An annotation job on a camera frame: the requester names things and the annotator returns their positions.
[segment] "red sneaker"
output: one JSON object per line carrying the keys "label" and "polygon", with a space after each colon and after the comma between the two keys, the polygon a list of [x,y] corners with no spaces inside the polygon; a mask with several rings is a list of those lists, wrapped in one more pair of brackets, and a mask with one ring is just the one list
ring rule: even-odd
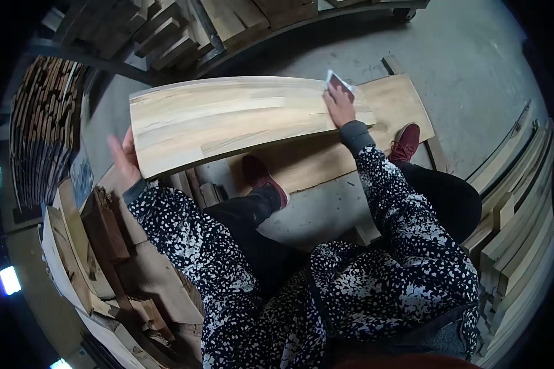
{"label": "red sneaker", "polygon": [[289,194],[273,179],[267,166],[259,158],[252,155],[246,155],[242,158],[242,175],[244,181],[252,188],[263,187],[270,184],[279,192],[281,198],[280,210],[287,206],[289,203]]}
{"label": "red sneaker", "polygon": [[397,141],[392,141],[391,153],[388,160],[394,163],[395,161],[411,161],[419,146],[419,135],[421,129],[416,123],[409,123],[398,132]]}

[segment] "patterned sleeve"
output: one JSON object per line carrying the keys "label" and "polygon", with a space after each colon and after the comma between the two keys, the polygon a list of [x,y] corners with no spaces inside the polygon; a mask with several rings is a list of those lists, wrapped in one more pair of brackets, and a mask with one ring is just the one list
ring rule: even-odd
{"label": "patterned sleeve", "polygon": [[371,216],[390,245],[392,258],[405,266],[428,265],[423,278],[448,286],[451,297],[464,304],[477,301],[476,270],[440,226],[429,201],[415,192],[375,144],[359,151],[355,161]]}
{"label": "patterned sleeve", "polygon": [[[134,192],[133,201],[126,202],[128,209],[150,242],[168,256],[203,297],[204,367],[234,364],[239,348],[224,343],[243,342],[262,307],[258,283],[244,255],[226,226],[200,212],[181,191],[143,180],[136,186],[128,190]],[[131,200],[127,192],[124,198]]]}

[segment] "caster wheel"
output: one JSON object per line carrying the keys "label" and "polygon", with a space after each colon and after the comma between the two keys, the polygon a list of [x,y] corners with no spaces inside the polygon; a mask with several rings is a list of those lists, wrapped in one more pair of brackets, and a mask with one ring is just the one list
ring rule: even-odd
{"label": "caster wheel", "polygon": [[410,8],[396,8],[392,11],[392,13],[397,21],[407,23],[415,17],[416,10]]}

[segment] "concrete floor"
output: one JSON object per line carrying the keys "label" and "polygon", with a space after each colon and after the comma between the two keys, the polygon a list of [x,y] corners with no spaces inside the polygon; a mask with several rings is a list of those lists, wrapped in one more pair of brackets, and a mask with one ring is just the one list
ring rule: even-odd
{"label": "concrete floor", "polygon": [[[330,68],[359,85],[386,76],[381,59],[394,54],[421,96],[450,171],[461,178],[491,154],[527,99],[533,99],[533,117],[545,122],[544,101],[521,51],[525,34],[502,2],[433,0],[407,25],[390,22],[388,15],[349,15],[298,28],[251,48],[218,74],[323,79]],[[130,60],[143,66],[143,60]],[[90,120],[82,123],[95,182],[112,164],[107,135],[123,136],[130,123],[129,95],[145,88],[115,76]],[[430,168],[423,147],[412,162]],[[236,195],[223,161],[201,166],[197,173],[202,182],[213,181]],[[359,177],[350,173],[293,194],[291,205],[259,229],[308,249],[369,219]]]}

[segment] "fluorescent light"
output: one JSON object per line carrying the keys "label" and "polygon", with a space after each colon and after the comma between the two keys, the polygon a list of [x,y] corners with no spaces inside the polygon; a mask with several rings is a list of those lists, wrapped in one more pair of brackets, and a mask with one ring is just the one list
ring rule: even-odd
{"label": "fluorescent light", "polygon": [[0,270],[0,279],[2,279],[4,292],[7,295],[12,295],[13,293],[21,290],[21,284],[18,282],[15,268],[13,266]]}
{"label": "fluorescent light", "polygon": [[50,365],[50,369],[72,369],[72,367],[66,362],[64,359],[59,359],[52,365]]}

